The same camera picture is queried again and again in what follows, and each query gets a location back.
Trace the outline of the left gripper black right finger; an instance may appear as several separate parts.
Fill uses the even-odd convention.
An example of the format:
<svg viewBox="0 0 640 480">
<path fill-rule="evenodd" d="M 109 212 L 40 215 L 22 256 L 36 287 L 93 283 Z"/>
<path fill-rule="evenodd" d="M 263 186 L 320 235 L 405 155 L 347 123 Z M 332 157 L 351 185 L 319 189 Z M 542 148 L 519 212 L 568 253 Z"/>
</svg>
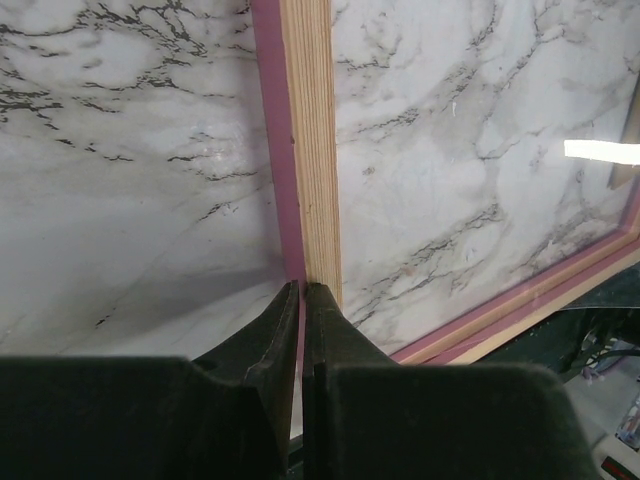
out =
<svg viewBox="0 0 640 480">
<path fill-rule="evenodd" d="M 306 290 L 304 475 L 308 479 L 594 479 L 559 380 L 532 365 L 394 362 Z"/>
</svg>

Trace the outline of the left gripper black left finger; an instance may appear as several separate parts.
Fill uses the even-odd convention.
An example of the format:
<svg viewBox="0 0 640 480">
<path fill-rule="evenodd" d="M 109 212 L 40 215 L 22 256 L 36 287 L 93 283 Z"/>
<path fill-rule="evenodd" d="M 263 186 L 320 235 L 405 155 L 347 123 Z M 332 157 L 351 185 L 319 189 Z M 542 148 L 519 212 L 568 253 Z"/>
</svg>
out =
<svg viewBox="0 0 640 480">
<path fill-rule="evenodd" d="M 280 479 L 299 287 L 196 359 L 5 357 L 5 479 Z"/>
</svg>

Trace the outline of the pink wooden picture frame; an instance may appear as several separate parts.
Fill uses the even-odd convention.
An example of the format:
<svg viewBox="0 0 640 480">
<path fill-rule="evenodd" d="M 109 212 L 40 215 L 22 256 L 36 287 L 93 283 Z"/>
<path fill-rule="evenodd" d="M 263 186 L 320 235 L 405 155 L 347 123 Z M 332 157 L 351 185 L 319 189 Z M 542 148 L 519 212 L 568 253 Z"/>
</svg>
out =
<svg viewBox="0 0 640 480">
<path fill-rule="evenodd" d="M 342 298 L 331 4 L 251 4 L 285 272 Z M 639 198 L 621 231 L 394 354 L 470 363 L 639 260 Z"/>
</svg>

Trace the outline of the building photo print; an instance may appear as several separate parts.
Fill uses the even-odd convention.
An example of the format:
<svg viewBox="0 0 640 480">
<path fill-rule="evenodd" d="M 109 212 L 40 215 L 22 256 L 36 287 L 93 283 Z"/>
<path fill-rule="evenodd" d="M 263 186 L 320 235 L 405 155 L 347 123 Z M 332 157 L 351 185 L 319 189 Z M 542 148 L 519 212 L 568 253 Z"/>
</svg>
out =
<svg viewBox="0 0 640 480">
<path fill-rule="evenodd" d="M 622 143 L 639 143 L 639 82 L 636 82 L 621 136 Z M 615 165 L 611 170 L 608 187 L 615 190 L 639 174 L 639 168 Z"/>
</svg>

